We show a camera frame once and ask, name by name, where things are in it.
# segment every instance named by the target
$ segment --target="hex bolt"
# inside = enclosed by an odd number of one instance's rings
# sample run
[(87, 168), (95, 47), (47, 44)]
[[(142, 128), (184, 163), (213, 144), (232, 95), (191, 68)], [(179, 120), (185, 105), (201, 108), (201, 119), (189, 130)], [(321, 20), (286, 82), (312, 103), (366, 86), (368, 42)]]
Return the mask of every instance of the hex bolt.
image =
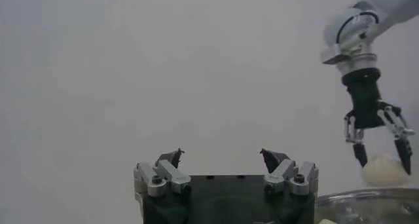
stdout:
[(151, 183), (157, 185), (162, 183), (163, 179), (160, 176), (153, 176), (153, 178), (151, 179)]
[(298, 184), (302, 184), (302, 183), (304, 183), (304, 176), (302, 175), (302, 174), (297, 174), (295, 177), (294, 177), (294, 181), (296, 182), (296, 183), (298, 183)]

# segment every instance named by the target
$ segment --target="white wall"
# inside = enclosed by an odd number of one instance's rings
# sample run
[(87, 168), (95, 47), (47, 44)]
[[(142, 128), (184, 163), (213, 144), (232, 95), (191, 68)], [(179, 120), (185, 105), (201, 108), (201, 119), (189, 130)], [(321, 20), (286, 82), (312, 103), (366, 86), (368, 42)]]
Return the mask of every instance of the white wall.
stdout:
[[(320, 194), (364, 188), (349, 96), (319, 60), (353, 1), (0, 0), (0, 223), (139, 223), (132, 168), (178, 147), (188, 174), (263, 174), (264, 147), (316, 162)], [(418, 29), (374, 46), (416, 129)], [(366, 140), (396, 156), (384, 130)]]

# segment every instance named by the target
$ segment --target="robotic arm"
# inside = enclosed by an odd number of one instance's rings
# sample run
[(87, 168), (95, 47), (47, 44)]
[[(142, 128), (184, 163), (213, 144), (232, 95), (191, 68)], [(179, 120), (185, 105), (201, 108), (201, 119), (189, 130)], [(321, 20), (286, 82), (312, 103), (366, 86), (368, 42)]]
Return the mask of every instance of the robotic arm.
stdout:
[(419, 15), (419, 0), (358, 0), (336, 14), (324, 30), (328, 49), (321, 53), (324, 64), (336, 65), (348, 87), (354, 108), (345, 116), (346, 141), (353, 143), (355, 157), (367, 163), (363, 131), (387, 126), (395, 137), (402, 165), (410, 174), (412, 151), (407, 136), (414, 135), (401, 108), (381, 99), (376, 81), (380, 70), (372, 53), (374, 40), (390, 27)]

